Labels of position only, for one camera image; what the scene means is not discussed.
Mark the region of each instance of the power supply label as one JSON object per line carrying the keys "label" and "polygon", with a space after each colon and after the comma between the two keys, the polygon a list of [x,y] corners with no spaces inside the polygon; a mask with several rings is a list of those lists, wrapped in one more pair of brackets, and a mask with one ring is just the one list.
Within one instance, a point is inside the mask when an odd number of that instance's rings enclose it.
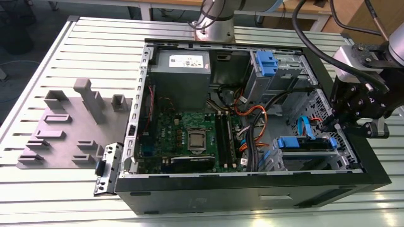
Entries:
{"label": "power supply label", "polygon": [[202,55],[171,55],[170,67],[178,68],[203,68]]}

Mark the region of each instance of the green circuit board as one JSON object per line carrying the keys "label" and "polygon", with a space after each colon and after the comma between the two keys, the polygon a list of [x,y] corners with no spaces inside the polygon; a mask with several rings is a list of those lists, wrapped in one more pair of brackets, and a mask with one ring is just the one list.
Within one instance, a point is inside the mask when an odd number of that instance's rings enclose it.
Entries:
{"label": "green circuit board", "polygon": [[[238,116],[231,119],[234,125],[241,125]],[[162,159],[181,156],[215,157],[215,168],[205,173],[243,172],[243,167],[239,164],[237,164],[237,168],[225,168],[219,164],[214,113],[161,113],[157,120],[155,146],[154,148],[142,146],[143,151],[154,150],[154,155],[141,163],[142,173],[159,174]],[[193,130],[201,130],[206,133],[205,151],[190,151],[189,132]]]}

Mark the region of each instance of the aluminum profile table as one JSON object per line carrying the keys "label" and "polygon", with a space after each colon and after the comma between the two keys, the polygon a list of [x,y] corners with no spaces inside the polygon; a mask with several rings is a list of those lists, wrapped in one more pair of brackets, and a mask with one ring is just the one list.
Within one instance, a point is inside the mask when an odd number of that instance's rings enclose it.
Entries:
{"label": "aluminum profile table", "polygon": [[[237,41],[303,46],[294,31],[237,27]],[[339,34],[307,32],[330,55],[350,43]],[[387,120],[391,137],[370,140],[393,184],[310,209],[137,216],[115,197],[94,197],[90,169],[21,170],[15,167],[37,128],[50,90],[78,96],[77,78],[90,78],[103,97],[133,96],[145,38],[193,40],[187,24],[82,17],[69,21],[0,128],[0,224],[98,224],[114,226],[403,226],[404,121],[399,110]],[[331,76],[334,69],[326,65]]]}

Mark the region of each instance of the screw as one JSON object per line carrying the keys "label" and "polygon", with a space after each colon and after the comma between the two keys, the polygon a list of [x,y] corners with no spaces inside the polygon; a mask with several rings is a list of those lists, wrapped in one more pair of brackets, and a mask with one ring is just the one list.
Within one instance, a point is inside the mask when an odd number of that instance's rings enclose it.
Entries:
{"label": "screw", "polygon": [[367,89],[369,89],[369,91],[370,91],[370,92],[373,92],[373,91],[374,91],[374,87],[373,87],[373,85],[371,85],[371,84],[366,84],[366,87],[367,87]]}

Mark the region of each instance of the cpu socket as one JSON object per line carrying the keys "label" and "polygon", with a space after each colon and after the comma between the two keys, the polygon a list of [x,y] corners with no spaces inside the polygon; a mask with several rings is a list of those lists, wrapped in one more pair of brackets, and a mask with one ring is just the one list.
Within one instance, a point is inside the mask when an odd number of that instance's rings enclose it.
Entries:
{"label": "cpu socket", "polygon": [[189,130],[189,150],[199,155],[207,150],[207,132],[202,129]]}

